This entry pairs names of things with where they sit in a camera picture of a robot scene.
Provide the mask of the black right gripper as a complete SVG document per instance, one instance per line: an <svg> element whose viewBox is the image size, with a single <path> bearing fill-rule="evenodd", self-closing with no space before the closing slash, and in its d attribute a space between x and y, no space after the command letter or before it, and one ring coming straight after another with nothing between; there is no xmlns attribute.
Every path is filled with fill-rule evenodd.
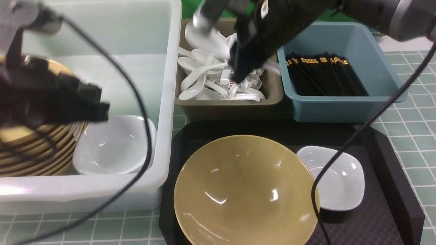
<svg viewBox="0 0 436 245"><path fill-rule="evenodd" d="M339 0L203 0L192 17L198 31L209 34L228 10L237 16L237 42L230 49L232 80L242 82L285 43L315 22L324 12L338 8Z"/></svg>

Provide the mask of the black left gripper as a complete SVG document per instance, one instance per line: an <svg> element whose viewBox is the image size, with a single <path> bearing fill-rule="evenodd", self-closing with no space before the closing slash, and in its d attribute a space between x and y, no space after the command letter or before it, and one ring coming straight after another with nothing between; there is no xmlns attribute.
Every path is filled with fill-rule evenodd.
<svg viewBox="0 0 436 245"><path fill-rule="evenodd" d="M12 67L1 60L2 128L107 121L110 105L101 94L52 60L25 56Z"/></svg>

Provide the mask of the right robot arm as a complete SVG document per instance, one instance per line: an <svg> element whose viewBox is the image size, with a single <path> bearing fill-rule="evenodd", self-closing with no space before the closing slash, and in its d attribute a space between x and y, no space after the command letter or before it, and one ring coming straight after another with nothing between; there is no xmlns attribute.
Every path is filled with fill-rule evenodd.
<svg viewBox="0 0 436 245"><path fill-rule="evenodd" d="M237 42L229 49L232 81L242 82L325 12L333 10L399 42L419 37L435 40L434 0L257 0L247 15L238 6L245 0L204 0L192 17L192 26L210 34L224 10L237 15Z"/></svg>

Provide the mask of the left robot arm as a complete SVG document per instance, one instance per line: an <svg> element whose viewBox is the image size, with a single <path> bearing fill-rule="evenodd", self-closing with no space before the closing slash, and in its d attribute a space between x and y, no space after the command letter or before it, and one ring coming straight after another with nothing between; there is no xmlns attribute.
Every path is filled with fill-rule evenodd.
<svg viewBox="0 0 436 245"><path fill-rule="evenodd" d="M26 30L56 34L63 20L41 2L1 1L1 127L65 125L108 120L110 105L102 90L66 72L49 69L48 60L23 55Z"/></svg>

